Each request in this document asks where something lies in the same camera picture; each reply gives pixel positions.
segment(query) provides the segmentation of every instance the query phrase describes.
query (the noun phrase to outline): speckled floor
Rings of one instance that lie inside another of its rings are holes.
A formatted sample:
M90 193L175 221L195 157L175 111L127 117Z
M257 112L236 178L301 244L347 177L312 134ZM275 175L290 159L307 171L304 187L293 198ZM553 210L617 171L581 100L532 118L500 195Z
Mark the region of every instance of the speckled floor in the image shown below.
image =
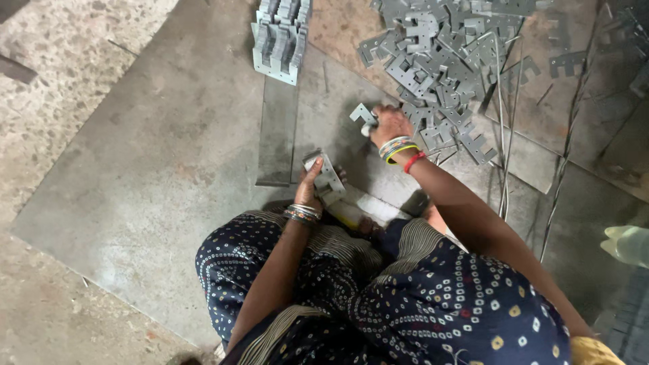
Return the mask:
M177 0L31 0L0 25L0 363L170 364L197 349L6 228ZM126 47L129 53L115 44Z

